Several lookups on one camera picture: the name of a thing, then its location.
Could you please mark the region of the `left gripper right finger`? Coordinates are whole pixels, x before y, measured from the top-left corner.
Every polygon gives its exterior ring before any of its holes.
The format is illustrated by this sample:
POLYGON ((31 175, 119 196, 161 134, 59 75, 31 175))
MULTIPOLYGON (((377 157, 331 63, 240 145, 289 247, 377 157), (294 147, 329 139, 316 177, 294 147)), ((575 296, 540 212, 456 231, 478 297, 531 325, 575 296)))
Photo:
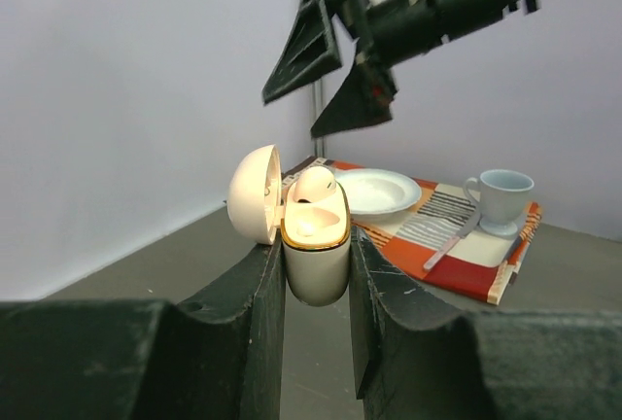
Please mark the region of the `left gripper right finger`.
POLYGON ((355 391, 368 419, 617 419, 621 316, 470 311, 388 262, 364 230, 350 249, 355 391))

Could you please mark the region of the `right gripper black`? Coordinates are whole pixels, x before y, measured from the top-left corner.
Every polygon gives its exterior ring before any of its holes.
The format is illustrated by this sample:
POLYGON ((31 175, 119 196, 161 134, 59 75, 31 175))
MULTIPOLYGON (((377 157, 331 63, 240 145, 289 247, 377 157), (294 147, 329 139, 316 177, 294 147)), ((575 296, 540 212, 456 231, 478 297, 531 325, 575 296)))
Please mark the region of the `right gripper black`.
POLYGON ((338 16, 356 44, 341 87, 311 127, 312 138, 358 130, 393 119, 392 67, 437 46, 430 0, 306 0, 262 90, 269 104, 342 66, 332 24, 338 16))

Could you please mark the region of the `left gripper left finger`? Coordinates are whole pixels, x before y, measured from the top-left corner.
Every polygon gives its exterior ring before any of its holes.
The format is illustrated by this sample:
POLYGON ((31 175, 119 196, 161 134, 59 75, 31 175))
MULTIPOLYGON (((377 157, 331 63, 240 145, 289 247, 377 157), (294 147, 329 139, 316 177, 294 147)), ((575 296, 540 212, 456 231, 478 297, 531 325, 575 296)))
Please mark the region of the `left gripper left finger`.
POLYGON ((258 245, 180 303, 6 302, 5 419, 276 419, 286 282, 258 245))

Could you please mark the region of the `pink earbud charging case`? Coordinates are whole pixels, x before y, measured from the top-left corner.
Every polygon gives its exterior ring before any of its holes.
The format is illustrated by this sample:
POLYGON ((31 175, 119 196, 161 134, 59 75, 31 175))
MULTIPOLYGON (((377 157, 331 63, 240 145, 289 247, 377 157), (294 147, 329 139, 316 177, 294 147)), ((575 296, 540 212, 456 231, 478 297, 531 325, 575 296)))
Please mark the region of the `pink earbud charging case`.
POLYGON ((307 305, 322 307, 338 301, 349 282, 350 210, 336 178, 330 197, 295 202, 299 176, 284 190, 278 148, 250 152, 230 181, 227 214, 242 236, 262 245, 281 242, 292 293, 307 305))

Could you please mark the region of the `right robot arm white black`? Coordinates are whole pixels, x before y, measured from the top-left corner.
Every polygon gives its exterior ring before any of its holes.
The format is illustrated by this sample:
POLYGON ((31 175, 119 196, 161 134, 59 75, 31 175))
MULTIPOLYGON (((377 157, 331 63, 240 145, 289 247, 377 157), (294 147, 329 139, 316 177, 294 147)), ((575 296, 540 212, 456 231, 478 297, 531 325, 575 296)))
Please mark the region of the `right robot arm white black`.
POLYGON ((293 29, 262 89, 269 104, 342 65, 332 20, 355 42, 344 82, 310 129, 312 138, 390 121, 397 94, 392 69, 500 21, 538 9, 538 0, 300 0, 293 29))

